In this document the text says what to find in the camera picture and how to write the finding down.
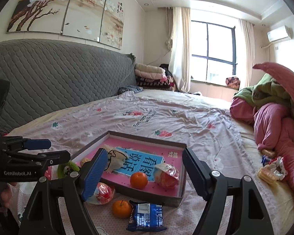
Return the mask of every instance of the human hand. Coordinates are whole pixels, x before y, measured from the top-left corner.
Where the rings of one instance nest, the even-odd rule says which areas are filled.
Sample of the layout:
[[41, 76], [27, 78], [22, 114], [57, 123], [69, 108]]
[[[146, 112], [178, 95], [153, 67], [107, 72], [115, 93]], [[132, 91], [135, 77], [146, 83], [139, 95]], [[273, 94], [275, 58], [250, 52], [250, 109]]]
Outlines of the human hand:
[[[10, 182], [9, 183], [12, 186], [16, 186], [17, 182]], [[5, 189], [1, 193], [1, 199], [3, 201], [3, 204], [6, 208], [10, 208], [10, 199], [12, 197], [12, 190], [10, 186], [7, 184]]]

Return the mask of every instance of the quilted sofa cover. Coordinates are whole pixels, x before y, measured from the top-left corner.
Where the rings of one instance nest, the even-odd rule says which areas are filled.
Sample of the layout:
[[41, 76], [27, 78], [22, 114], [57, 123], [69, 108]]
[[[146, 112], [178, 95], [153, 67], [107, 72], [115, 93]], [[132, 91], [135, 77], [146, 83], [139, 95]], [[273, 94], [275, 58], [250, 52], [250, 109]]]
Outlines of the quilted sofa cover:
[[136, 85], [135, 57], [90, 45], [43, 39], [0, 42], [0, 79], [11, 82], [0, 135], [45, 114]]

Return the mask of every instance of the barcode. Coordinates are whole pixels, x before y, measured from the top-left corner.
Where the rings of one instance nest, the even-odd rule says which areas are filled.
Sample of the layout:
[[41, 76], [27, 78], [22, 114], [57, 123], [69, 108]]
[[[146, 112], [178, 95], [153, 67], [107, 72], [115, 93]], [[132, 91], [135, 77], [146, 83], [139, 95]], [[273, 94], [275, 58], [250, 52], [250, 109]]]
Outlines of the barcode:
[[137, 213], [150, 214], [150, 204], [149, 203], [138, 204]]

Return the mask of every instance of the air conditioner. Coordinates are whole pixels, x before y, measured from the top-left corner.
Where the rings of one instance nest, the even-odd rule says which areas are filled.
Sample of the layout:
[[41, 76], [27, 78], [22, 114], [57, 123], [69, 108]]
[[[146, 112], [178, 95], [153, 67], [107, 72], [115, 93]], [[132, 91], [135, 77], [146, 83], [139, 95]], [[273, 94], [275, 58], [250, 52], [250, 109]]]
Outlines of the air conditioner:
[[270, 42], [291, 40], [291, 31], [287, 26], [281, 26], [267, 33]]

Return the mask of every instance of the curtain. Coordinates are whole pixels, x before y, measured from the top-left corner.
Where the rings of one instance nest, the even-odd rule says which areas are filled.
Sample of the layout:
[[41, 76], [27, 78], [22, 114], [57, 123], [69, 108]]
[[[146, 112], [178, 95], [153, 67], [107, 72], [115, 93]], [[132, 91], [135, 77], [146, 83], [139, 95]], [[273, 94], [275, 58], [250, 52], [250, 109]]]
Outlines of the curtain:
[[240, 89], [250, 86], [252, 67], [255, 60], [255, 39], [253, 24], [239, 19], [241, 32], [238, 38], [237, 76], [241, 81]]
[[179, 91], [185, 93], [188, 93], [191, 88], [190, 29], [190, 8], [173, 8], [173, 40], [169, 71]]
[[173, 37], [173, 8], [165, 8], [167, 29], [168, 29], [168, 39], [165, 42], [165, 45], [168, 51], [172, 50], [172, 37]]

